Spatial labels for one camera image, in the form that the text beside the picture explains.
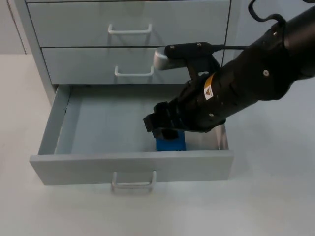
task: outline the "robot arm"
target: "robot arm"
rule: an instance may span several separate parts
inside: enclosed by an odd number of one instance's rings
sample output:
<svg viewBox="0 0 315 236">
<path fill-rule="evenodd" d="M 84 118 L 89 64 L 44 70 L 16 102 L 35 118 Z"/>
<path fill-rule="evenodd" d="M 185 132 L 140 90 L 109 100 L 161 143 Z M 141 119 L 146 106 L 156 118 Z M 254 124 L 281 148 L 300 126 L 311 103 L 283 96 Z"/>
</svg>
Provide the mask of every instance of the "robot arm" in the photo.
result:
<svg viewBox="0 0 315 236">
<path fill-rule="evenodd" d="M 212 54 L 233 47 L 201 42 L 157 50 L 156 68 L 186 66 L 191 80 L 178 97 L 158 103 L 144 118 L 147 131 L 162 139 L 177 138 L 177 130 L 208 132 L 259 100 L 282 98 L 294 81 L 315 76 L 315 6 L 288 22 L 276 20 L 223 67 Z"/>
</svg>

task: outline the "blue object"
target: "blue object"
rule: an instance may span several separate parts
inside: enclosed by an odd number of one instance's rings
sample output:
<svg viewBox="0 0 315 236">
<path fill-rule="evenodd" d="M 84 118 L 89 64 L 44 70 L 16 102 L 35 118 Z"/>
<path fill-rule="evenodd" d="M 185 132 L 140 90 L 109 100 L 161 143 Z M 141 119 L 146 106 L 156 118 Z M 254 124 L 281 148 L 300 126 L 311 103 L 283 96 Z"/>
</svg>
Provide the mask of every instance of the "blue object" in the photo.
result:
<svg viewBox="0 0 315 236">
<path fill-rule="evenodd" d="M 178 136 L 174 140 L 156 139 L 157 151 L 186 151 L 184 131 L 178 131 Z"/>
</svg>

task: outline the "black cable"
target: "black cable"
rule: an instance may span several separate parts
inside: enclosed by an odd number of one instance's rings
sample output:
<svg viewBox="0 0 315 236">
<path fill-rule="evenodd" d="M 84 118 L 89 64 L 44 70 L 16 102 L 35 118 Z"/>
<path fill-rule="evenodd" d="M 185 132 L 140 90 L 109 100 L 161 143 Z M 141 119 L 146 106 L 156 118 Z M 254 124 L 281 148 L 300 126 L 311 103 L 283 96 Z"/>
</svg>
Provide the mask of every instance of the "black cable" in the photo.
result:
<svg viewBox="0 0 315 236">
<path fill-rule="evenodd" d="M 256 12 L 255 12 L 255 10 L 254 10 L 254 8 L 253 8 L 253 5 L 254 5 L 255 2 L 256 2 L 256 0 L 252 0 L 252 1 L 250 2 L 250 4 L 248 5 L 248 11 L 250 12 L 250 15 L 251 15 L 256 21 L 258 21 L 258 22 L 266 22 L 266 21 L 269 21 L 269 20 L 276 20 L 276 21 L 279 22 L 279 24 L 285 24 L 285 23 L 286 23 L 285 19 L 284 19 L 284 18 L 282 17 L 282 15 L 280 15 L 280 14 L 272 14 L 272 15 L 268 16 L 267 18 L 260 18 L 260 17 L 256 14 Z"/>
</svg>

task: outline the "white drawer handle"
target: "white drawer handle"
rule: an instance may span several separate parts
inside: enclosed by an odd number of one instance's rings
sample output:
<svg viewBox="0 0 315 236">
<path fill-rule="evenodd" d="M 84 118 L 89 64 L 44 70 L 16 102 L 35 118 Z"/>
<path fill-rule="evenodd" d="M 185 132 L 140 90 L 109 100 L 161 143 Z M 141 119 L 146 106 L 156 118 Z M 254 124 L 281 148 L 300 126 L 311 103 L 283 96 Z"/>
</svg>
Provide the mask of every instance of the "white drawer handle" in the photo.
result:
<svg viewBox="0 0 315 236">
<path fill-rule="evenodd" d="M 154 74 L 154 66 L 151 66 L 151 71 L 146 74 L 121 74 L 118 72 L 118 66 L 115 67 L 115 75 L 117 77 L 149 77 Z"/>
<path fill-rule="evenodd" d="M 150 189 L 152 190 L 155 183 L 157 182 L 157 172 L 152 171 L 152 179 L 149 183 L 143 184 L 134 184 L 134 183 L 117 183 L 117 172 L 113 173 L 113 180 L 112 180 L 112 189 Z"/>
<path fill-rule="evenodd" d="M 113 25 L 110 24 L 107 31 L 109 34 L 149 34 L 152 31 L 152 24 L 145 30 L 113 30 Z"/>
</svg>

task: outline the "drawer front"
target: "drawer front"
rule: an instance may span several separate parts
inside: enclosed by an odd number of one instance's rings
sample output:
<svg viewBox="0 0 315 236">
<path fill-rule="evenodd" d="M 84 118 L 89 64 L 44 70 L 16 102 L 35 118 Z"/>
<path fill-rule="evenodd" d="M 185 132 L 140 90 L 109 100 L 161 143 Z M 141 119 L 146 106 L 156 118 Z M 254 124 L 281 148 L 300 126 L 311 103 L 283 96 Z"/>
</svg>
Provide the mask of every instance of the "drawer front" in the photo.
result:
<svg viewBox="0 0 315 236">
<path fill-rule="evenodd" d="M 153 68 L 155 48 L 44 48 L 53 84 L 182 84 L 186 68 Z M 221 64 L 222 52 L 215 54 Z"/>
<path fill-rule="evenodd" d="M 41 47 L 223 44 L 229 0 L 30 3 Z"/>
<path fill-rule="evenodd" d="M 179 85 L 59 86 L 39 155 L 31 164 L 44 184 L 228 179 L 233 153 L 224 126 L 186 132 L 187 151 L 156 152 L 143 117 Z"/>
</svg>

